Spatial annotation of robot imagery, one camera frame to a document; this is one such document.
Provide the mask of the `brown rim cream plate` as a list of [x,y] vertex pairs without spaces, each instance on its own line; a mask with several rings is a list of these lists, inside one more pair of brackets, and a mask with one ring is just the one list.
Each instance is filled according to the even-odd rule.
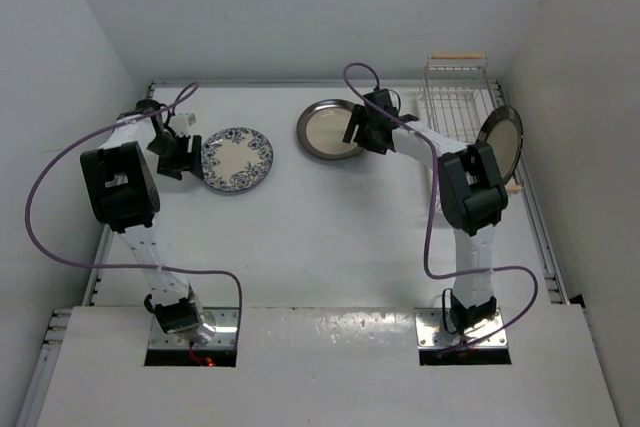
[[300,146],[321,160],[338,161],[357,157],[364,149],[343,141],[355,104],[344,99],[327,99],[307,107],[296,125]]

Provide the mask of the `black patterned rim plate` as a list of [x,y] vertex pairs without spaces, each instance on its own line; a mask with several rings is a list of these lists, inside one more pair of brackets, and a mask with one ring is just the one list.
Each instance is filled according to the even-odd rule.
[[495,108],[481,126],[477,139],[491,146],[502,181],[507,184],[523,148],[524,129],[519,113],[509,105]]

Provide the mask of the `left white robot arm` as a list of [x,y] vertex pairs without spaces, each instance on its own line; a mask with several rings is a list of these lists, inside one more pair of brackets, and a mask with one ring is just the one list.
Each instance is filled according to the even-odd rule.
[[146,310],[163,333],[194,344],[204,336],[204,310],[186,276],[164,269],[154,227],[160,194],[144,154],[158,156],[160,175],[181,180],[188,172],[201,179],[202,137],[188,134],[194,115],[180,115],[171,123],[162,118],[163,108],[151,99],[139,101],[118,117],[125,125],[99,148],[82,153],[80,163],[96,219],[118,234],[145,267]]

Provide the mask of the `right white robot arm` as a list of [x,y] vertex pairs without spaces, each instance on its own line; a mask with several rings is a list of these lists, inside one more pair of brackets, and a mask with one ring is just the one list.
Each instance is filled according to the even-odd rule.
[[492,243],[508,199],[493,150],[479,141],[466,144],[400,115],[387,89],[362,95],[343,137],[369,152],[389,151],[431,168],[441,211],[454,232],[456,271],[445,328],[463,335],[492,317],[497,300],[492,286]]

